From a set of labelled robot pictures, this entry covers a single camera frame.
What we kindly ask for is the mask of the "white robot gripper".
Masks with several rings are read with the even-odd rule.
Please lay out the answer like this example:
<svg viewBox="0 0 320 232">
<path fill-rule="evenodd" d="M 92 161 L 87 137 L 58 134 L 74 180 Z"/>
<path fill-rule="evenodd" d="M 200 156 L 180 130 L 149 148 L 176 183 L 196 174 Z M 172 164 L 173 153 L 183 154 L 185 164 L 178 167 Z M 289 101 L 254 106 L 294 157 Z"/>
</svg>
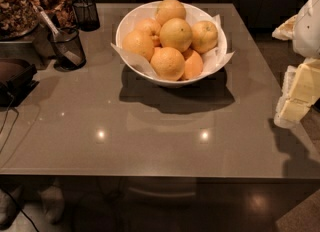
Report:
<svg viewBox="0 0 320 232">
<path fill-rule="evenodd" d="M 320 99 L 320 0 L 308 0 L 297 16 L 293 15 L 272 32 L 272 37 L 293 39 L 293 50 L 306 58 L 298 67 L 287 68 L 282 96 L 276 106 L 274 123 L 292 128 Z"/>
</svg>

